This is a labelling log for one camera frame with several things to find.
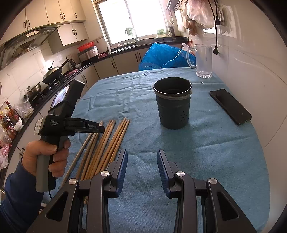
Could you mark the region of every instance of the blue gripper pad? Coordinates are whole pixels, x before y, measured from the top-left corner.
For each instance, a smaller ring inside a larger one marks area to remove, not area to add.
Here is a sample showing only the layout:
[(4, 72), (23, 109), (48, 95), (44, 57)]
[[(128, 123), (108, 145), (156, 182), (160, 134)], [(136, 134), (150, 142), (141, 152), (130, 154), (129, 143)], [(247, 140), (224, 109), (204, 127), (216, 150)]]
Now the blue gripper pad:
[(164, 167), (164, 163), (162, 161), (162, 158), (160, 156), (160, 153), (158, 151), (158, 155), (156, 158), (157, 162), (158, 162), (158, 170), (160, 172), (160, 179), (162, 181), (162, 187), (163, 187), (163, 191), (165, 192), (166, 196), (169, 197), (170, 196), (170, 189), (169, 189), (169, 184), (168, 184), (168, 176)]
[(121, 163), (119, 175), (117, 178), (117, 189), (116, 189), (116, 195), (119, 197), (120, 193), (122, 192), (124, 180), (125, 180), (125, 172), (127, 170), (127, 151), (125, 151), (123, 160)]

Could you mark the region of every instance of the blue tablecloth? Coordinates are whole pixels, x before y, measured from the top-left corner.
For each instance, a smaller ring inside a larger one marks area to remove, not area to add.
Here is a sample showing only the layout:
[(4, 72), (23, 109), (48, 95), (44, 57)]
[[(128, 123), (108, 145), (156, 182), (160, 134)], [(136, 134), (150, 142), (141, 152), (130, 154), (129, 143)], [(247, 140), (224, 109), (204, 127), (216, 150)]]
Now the blue tablecloth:
[[(160, 124), (152, 89), (157, 80), (172, 76), (193, 85), (189, 123), (179, 130)], [(216, 75), (202, 79), (190, 68), (157, 69), (100, 80), (77, 103), (73, 117), (105, 124), (116, 119), (116, 127), (124, 117), (131, 119), (121, 144), (128, 151), (123, 191), (118, 199), (108, 200), (111, 232), (173, 232), (177, 200), (163, 192), (156, 162), (159, 149), (192, 177), (217, 178), (257, 231), (263, 229), (270, 187), (262, 148), (251, 122), (237, 126), (209, 96), (209, 91), (220, 88), (227, 89)], [(68, 165), (86, 137), (70, 138)]]

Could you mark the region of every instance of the smartphone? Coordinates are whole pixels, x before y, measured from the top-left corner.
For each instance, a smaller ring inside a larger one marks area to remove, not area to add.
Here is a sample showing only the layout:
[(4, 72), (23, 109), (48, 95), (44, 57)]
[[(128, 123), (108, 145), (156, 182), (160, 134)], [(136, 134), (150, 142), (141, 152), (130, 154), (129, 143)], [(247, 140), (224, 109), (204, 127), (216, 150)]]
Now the smartphone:
[(211, 91), (209, 94), (237, 125), (242, 125), (251, 120), (252, 116), (246, 108), (225, 89)]

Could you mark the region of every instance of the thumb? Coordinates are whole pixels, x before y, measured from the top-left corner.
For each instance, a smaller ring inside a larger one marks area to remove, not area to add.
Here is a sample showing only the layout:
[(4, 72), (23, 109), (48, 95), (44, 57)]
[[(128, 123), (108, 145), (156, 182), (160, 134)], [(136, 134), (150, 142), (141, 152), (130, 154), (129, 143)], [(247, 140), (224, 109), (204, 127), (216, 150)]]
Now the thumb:
[(37, 155), (52, 155), (56, 153), (57, 146), (43, 140), (31, 141), (27, 144), (25, 154), (35, 157)]

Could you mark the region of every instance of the range hood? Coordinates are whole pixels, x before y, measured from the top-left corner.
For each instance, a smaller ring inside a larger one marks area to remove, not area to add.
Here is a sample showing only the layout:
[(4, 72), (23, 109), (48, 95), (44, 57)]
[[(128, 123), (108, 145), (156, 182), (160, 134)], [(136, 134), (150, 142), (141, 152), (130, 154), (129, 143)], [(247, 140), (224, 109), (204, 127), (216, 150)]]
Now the range hood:
[(57, 29), (58, 27), (52, 26), (34, 28), (7, 41), (0, 48), (0, 69), (3, 69), (21, 55), (43, 44)]

